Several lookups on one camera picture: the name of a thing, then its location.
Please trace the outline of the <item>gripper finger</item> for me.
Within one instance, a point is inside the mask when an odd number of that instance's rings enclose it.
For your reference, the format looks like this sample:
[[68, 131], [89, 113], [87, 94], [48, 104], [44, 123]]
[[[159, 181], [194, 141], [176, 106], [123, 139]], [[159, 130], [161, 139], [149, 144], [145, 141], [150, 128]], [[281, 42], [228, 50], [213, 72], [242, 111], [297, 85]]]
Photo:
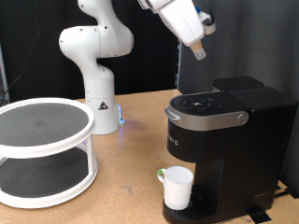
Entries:
[[191, 46], [192, 52], [195, 56], [195, 58], [200, 61], [203, 60], [206, 57], [206, 52], [202, 46], [202, 42], [199, 41], [196, 44]]

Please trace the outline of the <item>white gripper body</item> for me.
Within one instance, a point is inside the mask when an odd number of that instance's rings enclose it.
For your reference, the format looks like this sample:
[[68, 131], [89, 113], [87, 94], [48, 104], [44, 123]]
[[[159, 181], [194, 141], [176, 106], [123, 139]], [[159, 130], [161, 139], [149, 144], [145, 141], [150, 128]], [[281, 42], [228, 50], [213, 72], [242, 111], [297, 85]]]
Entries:
[[192, 0], [163, 0], [155, 10], [165, 26], [186, 46], [204, 37], [204, 28]]

